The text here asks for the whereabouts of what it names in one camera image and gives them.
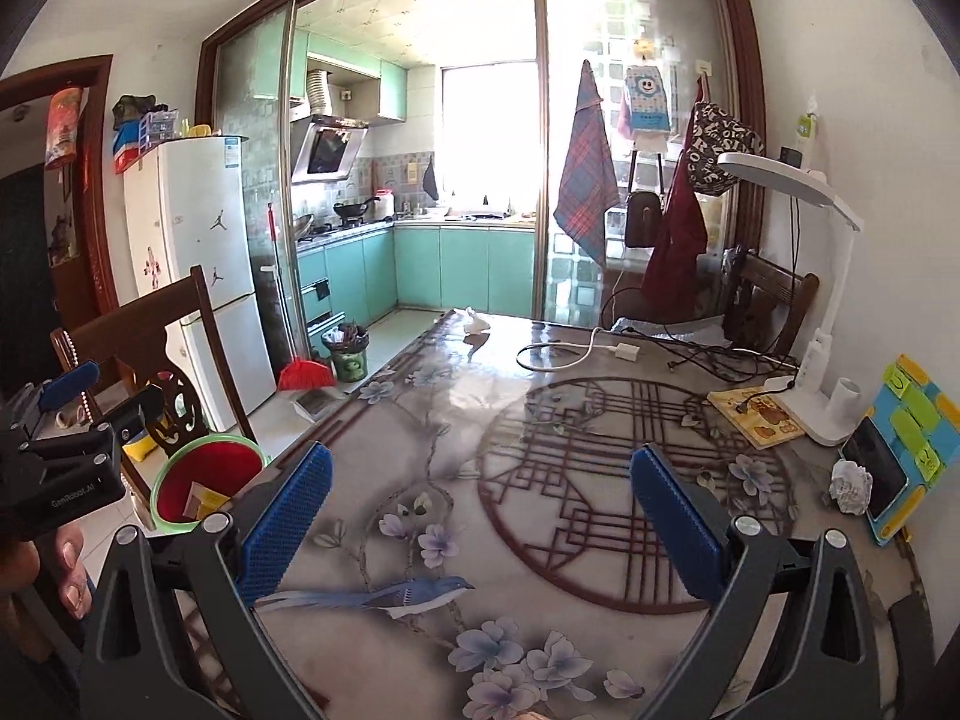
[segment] table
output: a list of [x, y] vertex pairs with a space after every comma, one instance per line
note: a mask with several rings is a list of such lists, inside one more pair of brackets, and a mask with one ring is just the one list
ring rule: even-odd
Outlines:
[[[503, 718], [634, 716], [704, 619], [631, 495], [630, 454], [647, 440], [731, 515], [801, 538], [844, 530], [885, 607], [909, 593], [898, 549], [824, 504], [835, 451], [805, 439], [752, 450], [704, 403], [723, 384], [692, 365], [670, 372], [654, 344], [638, 341], [638, 362], [598, 352], [536, 374], [515, 364], [522, 346], [587, 332], [491, 325], [464, 338], [464, 319], [446, 314], [306, 437], [332, 451], [333, 488], [280, 590], [317, 591], [318, 605], [258, 614], [331, 720], [485, 720], [504, 695]], [[741, 455], [766, 464], [766, 490], [750, 495], [731, 473]], [[385, 610], [394, 590], [421, 613]], [[746, 698], [781, 603], [768, 604], [727, 707]], [[896, 656], [877, 618], [888, 701]]]

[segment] white refrigerator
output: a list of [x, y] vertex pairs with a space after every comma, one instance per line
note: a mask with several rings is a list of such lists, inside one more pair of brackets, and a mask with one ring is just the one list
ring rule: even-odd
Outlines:
[[[247, 250], [240, 139], [162, 143], [124, 173], [124, 204], [140, 295], [203, 266], [217, 329], [246, 413], [276, 390]], [[167, 327], [167, 356], [193, 382], [211, 428], [236, 424], [199, 312]]]

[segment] metal screw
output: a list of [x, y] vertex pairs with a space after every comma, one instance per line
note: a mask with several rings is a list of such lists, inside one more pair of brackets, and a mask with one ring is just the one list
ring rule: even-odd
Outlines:
[[117, 543], [120, 545], [126, 545], [130, 543], [136, 538], [138, 531], [139, 529], [136, 527], [136, 525], [124, 525], [119, 531], [117, 531]]
[[760, 525], [760, 522], [753, 517], [738, 517], [736, 522], [734, 522], [738, 531], [743, 533], [744, 536], [759, 536], [760, 532], [763, 530], [763, 526]]
[[827, 544], [837, 549], [847, 546], [847, 537], [840, 531], [827, 531]]
[[203, 521], [203, 529], [208, 533], [219, 533], [230, 524], [230, 518], [222, 512], [213, 512]]

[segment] wooden door frame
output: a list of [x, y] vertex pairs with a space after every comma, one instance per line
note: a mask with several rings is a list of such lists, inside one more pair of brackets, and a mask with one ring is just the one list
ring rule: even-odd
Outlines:
[[119, 305], [104, 218], [104, 111], [112, 60], [112, 55], [69, 59], [0, 80], [0, 110], [54, 95], [67, 86], [88, 89], [83, 115], [83, 149], [76, 165], [80, 170], [80, 196], [74, 199], [74, 223], [80, 251], [88, 262], [90, 289], [101, 316]]
[[[232, 40], [258, 20], [274, 12], [291, 0], [259, 0], [238, 14], [200, 47], [200, 63], [197, 69], [197, 93], [194, 119], [213, 125], [213, 95], [216, 83], [217, 52], [227, 41]], [[309, 4], [315, 0], [296, 0]], [[733, 55], [736, 62], [738, 116], [744, 124], [757, 132], [766, 141], [766, 101], [763, 92], [763, 68], [760, 63], [760, 41], [750, 0], [725, 0], [731, 32]], [[763, 231], [763, 212], [766, 191], [755, 184], [741, 182], [736, 201], [736, 221], [733, 225], [733, 245], [744, 245], [758, 250]]]

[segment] glass door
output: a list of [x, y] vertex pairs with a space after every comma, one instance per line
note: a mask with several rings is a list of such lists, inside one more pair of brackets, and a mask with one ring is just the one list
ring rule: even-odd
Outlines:
[[[634, 190], [665, 195], [673, 180], [696, 95], [699, 70], [709, 68], [712, 99], [727, 107], [728, 52], [719, 0], [546, 0], [549, 45], [549, 231], [544, 318], [592, 327], [600, 320], [603, 296], [613, 285], [642, 280], [651, 248], [624, 247], [626, 199], [630, 191], [632, 142], [617, 131], [630, 67], [655, 65], [664, 79], [670, 132], [661, 153], [638, 153]], [[619, 203], [606, 213], [606, 269], [587, 256], [556, 223], [560, 177], [568, 157], [581, 67], [589, 61], [602, 98]], [[719, 275], [728, 201], [699, 197], [709, 234], [705, 279]], [[715, 268], [709, 264], [715, 261]], [[713, 287], [707, 287], [712, 293]], [[709, 295], [704, 296], [709, 303]]]
[[[253, 285], [274, 372], [293, 354], [309, 358], [296, 273], [290, 199], [290, 2], [220, 47], [214, 127], [241, 146]], [[269, 223], [270, 210], [274, 231]]]

